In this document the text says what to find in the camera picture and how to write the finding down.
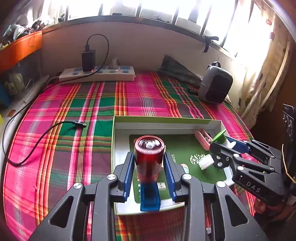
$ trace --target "window frame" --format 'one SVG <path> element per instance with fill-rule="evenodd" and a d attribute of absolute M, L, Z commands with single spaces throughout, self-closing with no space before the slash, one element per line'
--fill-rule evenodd
<path fill-rule="evenodd" d="M 228 26 L 228 30 L 226 32 L 226 35 L 225 35 L 223 41 L 221 42 L 220 45 L 218 45 L 218 44 L 216 44 L 214 42 L 211 42 L 210 43 L 210 46 L 212 48 L 218 50 L 219 52 L 225 54 L 226 56 L 228 56 L 229 58 L 231 58 L 233 60 L 235 60 L 235 56 L 231 55 L 227 50 L 225 50 L 223 48 L 223 45 L 224 45 L 224 43 L 226 41 L 226 38 L 227 38 L 227 35 L 228 35 L 228 32 L 229 32 L 229 29 L 231 27 L 231 24 L 232 24 L 234 15 L 235 15 L 235 11 L 236 11 L 236 8 L 237 8 L 237 5 L 238 5 L 238 1 L 239 0 L 235 0 L 233 14 L 231 16 L 230 24 Z M 102 15 L 103 3 L 101 3 L 97 16 L 84 17 L 84 18 L 77 18 L 77 19 L 69 20 L 69 17 L 68 17 L 68 15 L 69 15 L 69 5 L 67 5 L 67 7 L 66 7 L 66 13 L 65 13 L 65 21 L 62 22 L 62 23 L 59 23 L 59 24 L 54 24 L 54 25 L 51 25 L 49 27 L 46 27 L 46 28 L 44 28 L 42 30 L 42 32 L 45 34 L 45 33 L 54 31 L 56 29 L 59 29 L 61 27 L 71 26 L 71 25 L 76 25 L 76 24 L 89 23 L 89 22 L 105 22 L 105 21 L 111 21 L 111 22 L 129 22 L 129 23 L 147 24 L 147 25 L 152 25 L 152 26 L 156 26 L 156 27 L 161 27 L 161 28 L 169 29 L 169 30 L 172 30 L 172 31 L 175 31 L 175 32 L 184 34 L 184 35 L 187 35 L 187 36 L 189 36 L 191 38 L 194 38 L 194 39 L 196 39 L 198 41 L 201 41 L 203 43 L 206 42 L 205 41 L 205 38 L 203 37 L 203 34 L 204 34 L 204 31 L 205 31 L 205 28 L 206 28 L 206 25 L 207 25 L 207 22 L 208 22 L 210 13 L 211 13 L 212 5 L 210 6 L 210 8 L 208 10 L 207 17 L 206 17 L 205 22 L 204 22 L 204 24 L 202 26 L 202 29 L 201 29 L 200 34 L 191 32 L 190 30 L 187 30 L 185 28 L 182 28 L 182 27 L 179 27 L 179 26 L 176 26 L 175 25 L 176 20 L 177 20 L 177 17 L 178 17 L 179 7 L 176 8 L 176 11 L 175 11 L 175 14 L 172 17 L 171 23 L 165 23 L 165 22 L 158 21 L 158 20 L 155 20 L 155 19 L 140 17 L 141 9 L 142 9 L 142 5 L 141 5 L 141 3 L 139 3 L 139 5 L 137 7 L 137 10 L 136 10 L 135 16 Z"/>

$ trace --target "screw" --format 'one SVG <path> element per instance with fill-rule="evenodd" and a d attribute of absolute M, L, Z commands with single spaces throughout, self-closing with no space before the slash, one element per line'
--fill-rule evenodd
<path fill-rule="evenodd" d="M 183 174 L 183 179 L 190 180 L 192 176 L 190 174 Z"/>
<path fill-rule="evenodd" d="M 115 178 L 116 178 L 116 175 L 115 174 L 109 174 L 107 176 L 107 179 L 110 180 L 110 181 L 114 180 Z"/>
<path fill-rule="evenodd" d="M 220 188 L 223 188 L 223 187 L 226 186 L 225 182 L 223 182 L 223 181 L 218 181 L 218 182 L 216 182 L 216 185 L 217 185 L 218 187 L 220 187 Z"/>
<path fill-rule="evenodd" d="M 75 184 L 73 185 L 73 187 L 74 187 L 75 189 L 79 189 L 79 188 L 82 187 L 82 183 L 75 183 Z"/>

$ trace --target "pink toothbrush case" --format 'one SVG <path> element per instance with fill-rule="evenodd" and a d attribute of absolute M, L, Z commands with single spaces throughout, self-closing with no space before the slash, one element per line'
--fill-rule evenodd
<path fill-rule="evenodd" d="M 198 142 L 201 144 L 201 146 L 206 150 L 210 150 L 210 144 L 212 141 L 212 138 L 205 132 L 204 129 L 200 129 L 198 131 L 194 132 L 194 135 Z"/>

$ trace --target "usb connector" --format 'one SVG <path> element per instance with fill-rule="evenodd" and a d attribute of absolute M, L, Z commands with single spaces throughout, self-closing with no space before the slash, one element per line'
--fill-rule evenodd
<path fill-rule="evenodd" d="M 82 122 L 82 121 L 75 121 L 74 124 L 76 126 L 81 126 L 81 127 L 85 127 L 86 126 L 86 123 L 85 122 Z"/>

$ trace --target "red cylindrical container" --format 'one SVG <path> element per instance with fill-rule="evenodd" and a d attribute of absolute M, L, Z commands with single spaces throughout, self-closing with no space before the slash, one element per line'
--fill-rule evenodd
<path fill-rule="evenodd" d="M 155 136 L 142 136 L 135 142 L 137 176 L 142 183 L 156 182 L 160 172 L 165 144 Z"/>

